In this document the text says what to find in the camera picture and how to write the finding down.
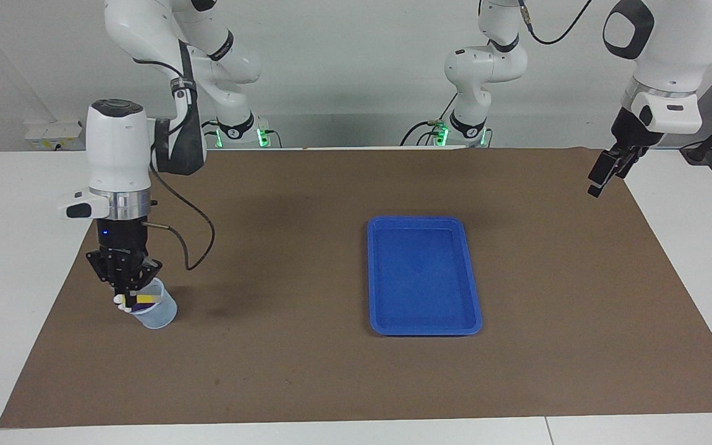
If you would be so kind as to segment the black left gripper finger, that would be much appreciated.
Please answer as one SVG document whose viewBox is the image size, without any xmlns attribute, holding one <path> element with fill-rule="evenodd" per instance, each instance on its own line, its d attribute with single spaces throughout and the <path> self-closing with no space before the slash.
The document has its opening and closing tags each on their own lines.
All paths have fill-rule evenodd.
<svg viewBox="0 0 712 445">
<path fill-rule="evenodd" d="M 628 148 L 626 150 L 622 150 L 621 159 L 619 160 L 615 168 L 615 176 L 618 178 L 625 179 L 629 174 L 631 168 L 641 157 L 641 148 Z"/>
<path fill-rule="evenodd" d="M 588 175 L 588 180 L 591 182 L 588 194 L 595 198 L 599 197 L 607 183 L 616 175 L 621 161 L 622 154 L 618 149 L 602 150 Z"/>
</svg>

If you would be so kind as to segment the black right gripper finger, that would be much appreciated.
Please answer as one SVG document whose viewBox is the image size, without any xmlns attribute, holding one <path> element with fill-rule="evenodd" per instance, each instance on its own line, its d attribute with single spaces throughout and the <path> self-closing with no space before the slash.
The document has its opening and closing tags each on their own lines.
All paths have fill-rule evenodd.
<svg viewBox="0 0 712 445">
<path fill-rule="evenodd" d="M 141 265 L 128 273 L 128 290 L 137 291 L 146 287 L 161 271 L 162 263 L 152 257 L 146 257 Z"/>
<path fill-rule="evenodd" d="M 115 288 L 115 253 L 111 248 L 87 252 L 87 260 L 101 282 Z"/>
</svg>

